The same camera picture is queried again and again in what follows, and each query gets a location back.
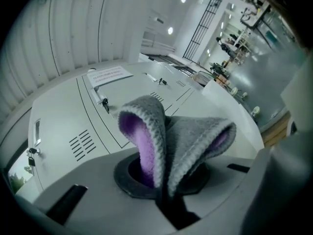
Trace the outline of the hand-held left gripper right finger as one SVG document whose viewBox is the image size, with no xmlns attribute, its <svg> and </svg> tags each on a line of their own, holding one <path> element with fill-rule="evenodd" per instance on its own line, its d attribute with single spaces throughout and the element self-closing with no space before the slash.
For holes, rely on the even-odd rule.
<svg viewBox="0 0 313 235">
<path fill-rule="evenodd" d="M 224 155 L 208 160 L 208 182 L 199 193 L 184 196 L 187 209 L 200 218 L 185 230 L 240 230 L 251 194 L 245 185 L 247 174 L 228 166 L 250 168 L 253 162 Z"/>
</svg>

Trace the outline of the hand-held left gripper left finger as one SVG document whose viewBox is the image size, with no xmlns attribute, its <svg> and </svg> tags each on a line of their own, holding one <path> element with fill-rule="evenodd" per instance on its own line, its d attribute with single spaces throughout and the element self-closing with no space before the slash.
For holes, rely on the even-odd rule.
<svg viewBox="0 0 313 235">
<path fill-rule="evenodd" d="M 176 231 L 153 200 L 131 198 L 113 169 L 126 155 L 89 160 L 50 185 L 34 202 L 44 213 L 73 185 L 87 188 L 63 228 L 67 235 L 169 235 Z"/>
</svg>

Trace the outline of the grey purple cleaning cloth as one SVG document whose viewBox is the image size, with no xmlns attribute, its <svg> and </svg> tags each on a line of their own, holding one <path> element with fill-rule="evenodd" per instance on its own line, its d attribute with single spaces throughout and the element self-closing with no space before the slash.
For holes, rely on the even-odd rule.
<svg viewBox="0 0 313 235">
<path fill-rule="evenodd" d="M 161 102 L 150 95 L 124 104 L 118 127 L 138 148 L 141 182 L 164 187 L 170 198 L 184 177 L 207 159 L 223 154 L 237 133 L 236 124 L 225 118 L 167 116 Z"/>
</svg>

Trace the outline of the large white box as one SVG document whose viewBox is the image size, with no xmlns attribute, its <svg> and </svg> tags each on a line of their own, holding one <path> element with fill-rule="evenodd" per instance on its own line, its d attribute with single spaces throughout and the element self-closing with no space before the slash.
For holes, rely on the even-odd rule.
<svg viewBox="0 0 313 235">
<path fill-rule="evenodd" d="M 256 151 L 264 148 L 257 124 L 243 105 L 238 103 L 229 92 L 217 82 L 211 80 L 204 87 L 202 94 L 219 109 L 223 110 L 230 120 L 235 122 L 238 129 L 242 131 Z"/>
</svg>

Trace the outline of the wooden plank platform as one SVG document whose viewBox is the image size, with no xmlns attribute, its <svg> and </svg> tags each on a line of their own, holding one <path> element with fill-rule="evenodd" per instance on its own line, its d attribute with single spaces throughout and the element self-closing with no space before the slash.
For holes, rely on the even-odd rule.
<svg viewBox="0 0 313 235">
<path fill-rule="evenodd" d="M 274 146 L 287 136 L 287 127 L 290 119 L 290 112 L 286 112 L 273 126 L 261 133 L 264 147 Z"/>
</svg>

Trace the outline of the grey metal locker unit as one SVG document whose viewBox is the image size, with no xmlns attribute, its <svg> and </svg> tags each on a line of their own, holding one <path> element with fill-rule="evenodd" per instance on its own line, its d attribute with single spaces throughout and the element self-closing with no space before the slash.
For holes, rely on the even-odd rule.
<svg viewBox="0 0 313 235">
<path fill-rule="evenodd" d="M 133 76 L 98 88 L 110 113 L 96 103 L 87 74 L 70 78 L 38 97 L 32 105 L 28 145 L 41 194 L 81 164 L 133 148 L 118 128 L 122 105 L 143 95 L 161 102 L 167 116 L 205 117 L 208 105 L 200 86 L 164 63 L 126 64 Z M 167 85 L 159 85 L 160 79 Z"/>
</svg>

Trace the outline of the white paper notice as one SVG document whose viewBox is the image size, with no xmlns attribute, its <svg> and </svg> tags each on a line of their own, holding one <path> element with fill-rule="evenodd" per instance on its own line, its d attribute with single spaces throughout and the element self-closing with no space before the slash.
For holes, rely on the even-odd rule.
<svg viewBox="0 0 313 235">
<path fill-rule="evenodd" d="M 96 70 L 87 74 L 87 77 L 93 88 L 131 76 L 133 76 L 133 74 L 121 66 L 104 70 Z"/>
</svg>

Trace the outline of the black metal gate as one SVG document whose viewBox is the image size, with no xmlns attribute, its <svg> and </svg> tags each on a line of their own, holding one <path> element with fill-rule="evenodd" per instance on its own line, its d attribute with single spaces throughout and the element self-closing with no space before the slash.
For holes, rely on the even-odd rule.
<svg viewBox="0 0 313 235">
<path fill-rule="evenodd" d="M 193 62 L 194 55 L 198 50 L 207 30 L 209 29 L 221 3 L 222 0 L 209 0 L 209 3 L 196 27 L 186 51 L 184 52 L 183 58 Z"/>
</svg>

